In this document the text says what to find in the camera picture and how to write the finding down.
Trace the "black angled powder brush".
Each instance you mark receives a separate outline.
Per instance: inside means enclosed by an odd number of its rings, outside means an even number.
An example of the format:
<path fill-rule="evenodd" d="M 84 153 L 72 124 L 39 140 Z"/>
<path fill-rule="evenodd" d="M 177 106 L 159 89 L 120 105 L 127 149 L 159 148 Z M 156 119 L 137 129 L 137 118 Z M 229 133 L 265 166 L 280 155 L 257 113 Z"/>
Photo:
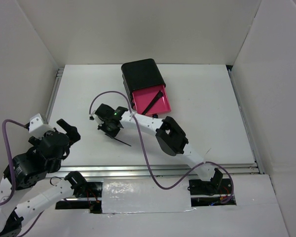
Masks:
<path fill-rule="evenodd" d="M 142 115 L 146 115 L 147 112 L 155 105 L 155 103 L 163 97 L 163 92 L 160 90 L 158 93 L 154 96 L 154 98 L 150 101 L 148 106 L 143 110 Z"/>

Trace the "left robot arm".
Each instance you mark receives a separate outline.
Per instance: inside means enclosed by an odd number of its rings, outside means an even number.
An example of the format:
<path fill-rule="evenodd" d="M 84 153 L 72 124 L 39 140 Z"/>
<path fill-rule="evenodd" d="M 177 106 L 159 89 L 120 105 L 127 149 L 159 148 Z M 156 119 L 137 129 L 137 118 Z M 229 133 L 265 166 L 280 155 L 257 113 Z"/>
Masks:
<path fill-rule="evenodd" d="M 25 153 L 11 155 L 6 132 L 10 122 L 28 130 L 32 145 Z M 60 132 L 41 117 L 33 117 L 27 124 L 4 120 L 2 134 L 8 156 L 8 166 L 0 182 L 0 237 L 17 237 L 22 228 L 33 218 L 39 218 L 44 210 L 64 198 L 87 195 L 89 185 L 82 174 L 71 171 L 58 184 L 27 201 L 22 198 L 47 174 L 57 172 L 61 162 L 70 154 L 71 146 L 81 139 L 75 126 L 63 119 L 57 124 Z"/>

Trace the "pink top drawer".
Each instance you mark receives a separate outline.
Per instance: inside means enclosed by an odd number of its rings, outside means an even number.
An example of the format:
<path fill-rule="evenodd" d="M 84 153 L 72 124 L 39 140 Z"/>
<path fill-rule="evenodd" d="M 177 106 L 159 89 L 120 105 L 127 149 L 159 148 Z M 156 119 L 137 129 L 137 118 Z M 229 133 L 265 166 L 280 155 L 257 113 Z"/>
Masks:
<path fill-rule="evenodd" d="M 138 114 L 152 116 L 171 112 L 170 102 L 164 85 L 135 90 L 132 102 Z"/>

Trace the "thin black eyeliner brush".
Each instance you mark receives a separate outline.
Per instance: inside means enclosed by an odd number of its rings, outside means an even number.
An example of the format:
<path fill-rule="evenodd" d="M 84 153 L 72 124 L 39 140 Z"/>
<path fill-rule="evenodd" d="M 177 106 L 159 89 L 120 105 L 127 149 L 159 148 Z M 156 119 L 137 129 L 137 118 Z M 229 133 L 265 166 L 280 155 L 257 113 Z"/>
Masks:
<path fill-rule="evenodd" d="M 119 139 L 117 139 L 117 138 L 112 138 L 113 140 L 115 140 L 115 141 L 118 141 L 118 142 L 120 142 L 120 143 L 122 143 L 122 144 L 124 144 L 124 145 L 127 145 L 127 146 L 129 146 L 129 147 L 131 147 L 131 145 L 130 144 L 128 144 L 128 143 L 126 143 L 126 142 L 123 142 L 123 141 L 121 141 L 121 140 L 119 140 Z"/>

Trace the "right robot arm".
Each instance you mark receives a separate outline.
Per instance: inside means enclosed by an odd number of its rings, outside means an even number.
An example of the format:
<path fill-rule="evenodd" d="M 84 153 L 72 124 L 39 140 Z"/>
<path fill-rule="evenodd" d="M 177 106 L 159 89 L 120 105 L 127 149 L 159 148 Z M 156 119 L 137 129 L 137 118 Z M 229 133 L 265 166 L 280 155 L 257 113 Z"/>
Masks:
<path fill-rule="evenodd" d="M 222 187 L 223 174 L 204 158 L 189 143 L 186 133 L 172 118 L 152 118 L 136 114 L 125 107 L 112 107 L 101 104 L 93 111 L 90 119 L 98 123 L 98 129 L 114 139 L 121 129 L 136 129 L 139 132 L 143 146 L 142 133 L 154 136 L 161 150 L 172 157 L 177 156 L 184 164 L 188 165 L 191 172 L 195 172 L 206 193 L 216 193 Z"/>

